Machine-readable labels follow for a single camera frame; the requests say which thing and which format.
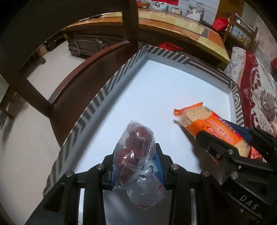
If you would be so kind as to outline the clear bag of red dates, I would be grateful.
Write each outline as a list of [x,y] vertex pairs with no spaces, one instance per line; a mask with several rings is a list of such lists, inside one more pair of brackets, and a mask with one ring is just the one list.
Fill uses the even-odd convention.
[[161,202],[164,172],[150,128],[129,122],[114,149],[112,183],[142,210]]

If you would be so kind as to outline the couple photo frame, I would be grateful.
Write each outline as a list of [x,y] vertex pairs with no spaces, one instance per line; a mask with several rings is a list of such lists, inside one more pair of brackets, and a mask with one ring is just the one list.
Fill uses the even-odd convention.
[[152,3],[151,7],[152,7],[153,10],[166,11],[167,7],[168,7],[168,4],[165,3],[165,2],[155,1],[155,2]]

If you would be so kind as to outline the dark wooden chair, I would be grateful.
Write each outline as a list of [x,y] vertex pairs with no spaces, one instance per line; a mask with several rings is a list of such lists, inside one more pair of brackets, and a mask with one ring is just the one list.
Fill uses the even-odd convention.
[[[72,56],[62,43],[44,65],[26,65],[61,29],[108,12],[123,14],[122,42],[88,59]],[[138,25],[136,1],[2,1],[1,76],[17,93],[3,140],[45,137],[55,150],[61,147],[94,95],[138,50]]]

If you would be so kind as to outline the floral red sofa blanket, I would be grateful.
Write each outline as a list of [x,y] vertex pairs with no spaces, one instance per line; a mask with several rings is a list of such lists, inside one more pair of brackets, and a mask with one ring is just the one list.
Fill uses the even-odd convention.
[[240,91],[245,126],[276,137],[276,82],[263,64],[251,51],[233,47],[224,73]]

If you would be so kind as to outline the wooden side shelf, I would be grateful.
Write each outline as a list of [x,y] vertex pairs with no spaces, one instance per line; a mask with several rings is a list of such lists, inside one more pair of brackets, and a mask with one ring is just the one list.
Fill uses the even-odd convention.
[[252,28],[237,13],[230,17],[227,29],[224,31],[223,43],[251,50],[259,28]]

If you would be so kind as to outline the white tray with striped rim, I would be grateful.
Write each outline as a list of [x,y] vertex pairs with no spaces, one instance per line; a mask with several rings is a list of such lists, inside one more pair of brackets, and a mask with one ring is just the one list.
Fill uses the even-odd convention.
[[184,55],[144,46],[102,85],[62,143],[48,176],[47,193],[68,170],[89,170],[113,152],[130,121],[154,132],[163,153],[186,170],[221,181],[219,165],[180,126],[174,109],[203,102],[221,118],[244,125],[237,85]]

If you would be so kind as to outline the red gift bag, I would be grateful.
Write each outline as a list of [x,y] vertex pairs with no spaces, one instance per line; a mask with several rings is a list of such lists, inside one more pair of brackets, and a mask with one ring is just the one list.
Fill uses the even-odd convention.
[[229,21],[227,18],[218,18],[212,24],[212,30],[221,33],[228,28]]

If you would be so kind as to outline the white cat picture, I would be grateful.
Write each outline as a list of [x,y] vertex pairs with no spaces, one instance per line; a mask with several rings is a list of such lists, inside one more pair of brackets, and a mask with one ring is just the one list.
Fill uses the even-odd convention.
[[204,9],[198,5],[189,5],[185,17],[199,22],[202,18]]

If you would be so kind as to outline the wooden coffee table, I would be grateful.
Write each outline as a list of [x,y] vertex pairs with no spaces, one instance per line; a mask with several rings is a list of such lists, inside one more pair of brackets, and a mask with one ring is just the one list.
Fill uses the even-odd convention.
[[[139,9],[138,23],[141,44],[172,43],[211,65],[230,61],[220,35],[199,22],[169,12]],[[122,14],[107,13],[73,23],[63,34],[73,56],[91,56],[123,41]]]

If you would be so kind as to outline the orange cracker packet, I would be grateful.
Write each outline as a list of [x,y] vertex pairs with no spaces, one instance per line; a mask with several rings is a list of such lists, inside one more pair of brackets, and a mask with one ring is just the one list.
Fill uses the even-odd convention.
[[231,123],[204,106],[202,102],[175,109],[173,114],[194,138],[199,132],[205,131],[236,147],[240,156],[262,161],[260,153],[247,140],[247,132],[234,129]]

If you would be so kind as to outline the red cloth on chair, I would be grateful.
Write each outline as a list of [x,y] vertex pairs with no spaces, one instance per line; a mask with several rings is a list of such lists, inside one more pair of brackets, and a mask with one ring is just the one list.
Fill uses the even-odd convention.
[[173,51],[173,52],[182,51],[183,50],[182,47],[176,46],[173,43],[168,43],[168,42],[163,42],[163,43],[159,44],[158,47],[162,48],[162,49],[169,50],[169,51]]

